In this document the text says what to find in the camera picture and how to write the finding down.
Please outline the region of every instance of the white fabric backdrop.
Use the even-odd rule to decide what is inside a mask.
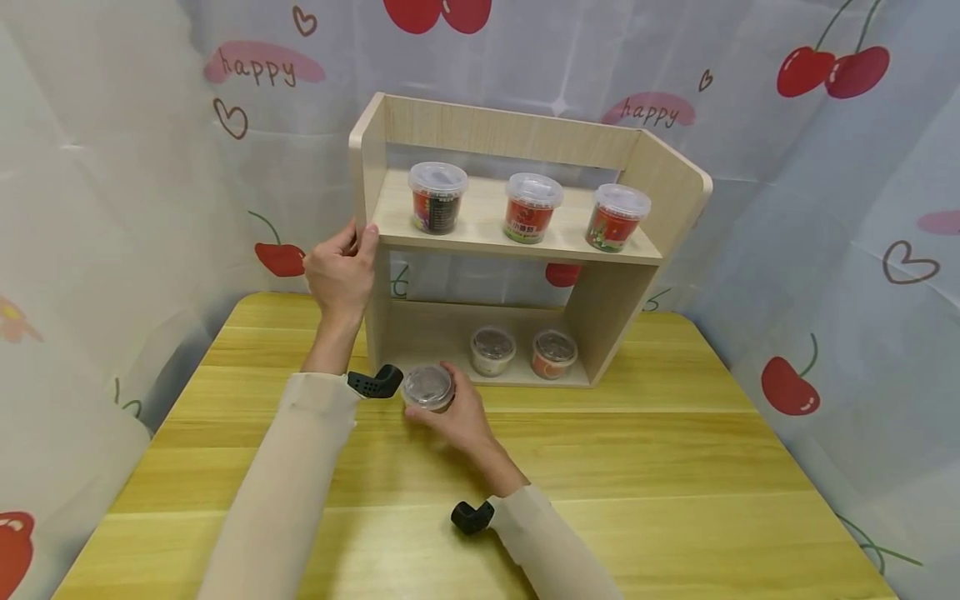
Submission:
[[[35,522],[15,598],[56,584],[236,298],[305,290],[298,257],[350,214],[347,134],[375,91],[647,127],[707,169],[713,198],[646,309],[697,322],[898,593],[960,588],[960,7],[181,3],[189,20],[170,2],[0,7],[0,447],[23,457],[0,466],[0,513]],[[811,56],[779,78],[838,11],[820,50],[863,34],[845,77],[875,86],[833,97],[843,78],[818,84]],[[393,262],[411,299],[569,292],[536,261]],[[24,553],[29,528],[8,529],[0,551]]]

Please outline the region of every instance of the shelf board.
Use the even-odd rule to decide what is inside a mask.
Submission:
[[[404,372],[445,360],[467,373],[477,385],[591,387],[580,360],[555,381],[541,379],[530,368],[533,336],[549,327],[567,330],[561,310],[391,300],[389,311],[382,360]],[[470,336],[489,324],[503,327],[516,337],[516,357],[498,377],[484,377],[470,365]]]
[[[585,235],[593,211],[593,191],[564,187],[564,203],[557,208],[539,244],[518,244],[504,235],[507,211],[506,181],[470,177],[461,200],[457,227],[447,235],[430,235],[415,228],[413,195],[408,171],[388,169],[372,221],[380,227],[380,240],[395,248],[421,248],[448,252],[503,254],[567,261],[598,261],[659,265],[663,257],[650,238],[638,228],[623,252],[596,250]]]

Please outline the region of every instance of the wrist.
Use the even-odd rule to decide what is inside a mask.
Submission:
[[[352,334],[355,336],[362,322],[363,311],[327,309],[320,317],[320,324],[317,326],[317,337],[325,334]]]
[[[478,444],[468,452],[468,456],[487,482],[491,493],[497,497],[506,498],[530,485],[530,480],[497,440]]]

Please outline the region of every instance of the clear plastic lid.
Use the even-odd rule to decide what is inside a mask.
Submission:
[[[407,404],[437,410],[453,398],[453,379],[440,365],[414,367],[403,378],[400,393]]]
[[[507,181],[507,196],[533,208],[556,208],[564,201],[564,187],[536,173],[517,173]]]
[[[480,327],[473,333],[473,351],[491,360],[509,359],[516,354],[514,336],[499,327]]]
[[[577,358],[577,343],[556,329],[541,331],[534,338],[534,348],[552,363],[572,363]]]
[[[604,183],[593,192],[593,199],[607,212],[632,221],[645,218],[653,205],[643,192],[619,183]]]
[[[410,189],[444,196],[459,196],[467,191],[467,173],[446,162],[421,162],[410,169]]]

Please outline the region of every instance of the plastic cup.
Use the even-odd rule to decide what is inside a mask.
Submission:
[[[453,378],[440,365],[414,367],[400,384],[404,402],[437,413],[446,409],[453,393]]]
[[[507,181],[507,201],[503,232],[515,242],[537,244],[564,201],[564,188],[543,175],[517,173]]]
[[[473,332],[470,349],[474,370],[484,377],[497,377],[516,356],[516,340],[499,327],[480,327]]]
[[[652,203],[632,187],[605,183],[593,193],[596,206],[587,229],[587,241],[603,252],[623,252],[640,221],[650,214]]]
[[[546,329],[534,337],[533,370],[544,379],[560,379],[577,362],[577,343],[556,329]]]
[[[414,227],[434,235],[450,233],[467,191],[467,173],[445,162],[421,162],[410,169],[408,181],[414,192]]]

